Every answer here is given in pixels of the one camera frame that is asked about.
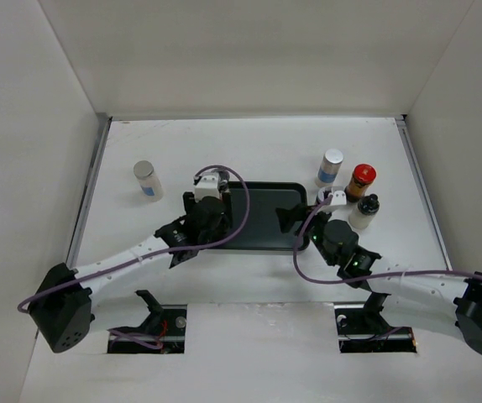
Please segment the silver lid white shaker bottle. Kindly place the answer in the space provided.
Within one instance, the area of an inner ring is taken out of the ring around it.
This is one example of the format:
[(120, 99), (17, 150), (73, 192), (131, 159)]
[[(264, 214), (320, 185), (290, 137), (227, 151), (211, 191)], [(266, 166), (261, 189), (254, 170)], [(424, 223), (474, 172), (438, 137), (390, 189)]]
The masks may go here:
[(162, 185), (154, 166), (148, 160), (138, 161), (134, 165), (134, 175), (142, 192), (152, 201), (159, 201), (163, 195)]

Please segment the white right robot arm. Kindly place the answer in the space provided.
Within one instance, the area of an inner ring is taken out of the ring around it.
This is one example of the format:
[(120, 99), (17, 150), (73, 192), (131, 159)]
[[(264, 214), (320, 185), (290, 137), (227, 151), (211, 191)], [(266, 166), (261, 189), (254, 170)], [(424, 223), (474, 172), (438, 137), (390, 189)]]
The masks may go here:
[(327, 285), (369, 292), (362, 322), (371, 332), (386, 327), (422, 328), (466, 343), (482, 355), (482, 273), (414, 270), (359, 245), (359, 235), (321, 206), (300, 203), (275, 211), (280, 230), (309, 238), (326, 265), (337, 271)]

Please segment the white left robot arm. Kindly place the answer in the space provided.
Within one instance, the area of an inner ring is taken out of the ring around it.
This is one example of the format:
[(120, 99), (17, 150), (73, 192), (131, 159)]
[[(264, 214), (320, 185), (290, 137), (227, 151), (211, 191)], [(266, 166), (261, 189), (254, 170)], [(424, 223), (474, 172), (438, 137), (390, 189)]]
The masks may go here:
[(192, 201), (184, 216), (131, 249), (75, 270), (64, 263), (52, 267), (27, 301), (27, 312), (51, 350), (63, 353), (90, 332), (100, 301), (138, 280), (147, 268), (171, 269), (218, 246), (231, 227), (229, 192)]

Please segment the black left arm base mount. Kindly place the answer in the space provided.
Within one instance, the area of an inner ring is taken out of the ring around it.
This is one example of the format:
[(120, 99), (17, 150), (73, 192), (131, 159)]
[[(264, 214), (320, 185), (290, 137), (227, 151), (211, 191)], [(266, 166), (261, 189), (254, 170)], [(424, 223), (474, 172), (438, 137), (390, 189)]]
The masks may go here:
[(182, 354), (185, 352), (187, 305), (161, 305), (147, 290), (136, 295), (146, 305), (138, 326), (117, 327), (109, 334), (110, 354)]

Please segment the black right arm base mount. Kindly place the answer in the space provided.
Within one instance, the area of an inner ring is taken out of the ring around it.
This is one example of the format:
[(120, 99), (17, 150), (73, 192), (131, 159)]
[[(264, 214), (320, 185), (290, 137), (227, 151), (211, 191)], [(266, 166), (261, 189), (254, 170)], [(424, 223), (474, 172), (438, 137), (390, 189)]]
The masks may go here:
[(416, 353), (410, 327), (392, 327), (381, 316), (383, 297), (333, 306), (341, 353)]

